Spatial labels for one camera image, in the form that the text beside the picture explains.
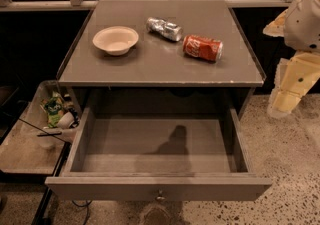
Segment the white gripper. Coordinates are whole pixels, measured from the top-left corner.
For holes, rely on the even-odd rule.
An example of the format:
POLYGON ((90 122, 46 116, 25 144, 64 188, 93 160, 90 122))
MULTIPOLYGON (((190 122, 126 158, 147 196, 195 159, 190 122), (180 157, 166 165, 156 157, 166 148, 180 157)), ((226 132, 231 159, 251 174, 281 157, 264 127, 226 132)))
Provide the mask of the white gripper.
POLYGON ((297 51, 277 65, 267 113, 273 118, 289 115, 320 79, 320 0, 294 0, 263 29, 263 34, 283 37, 297 51))

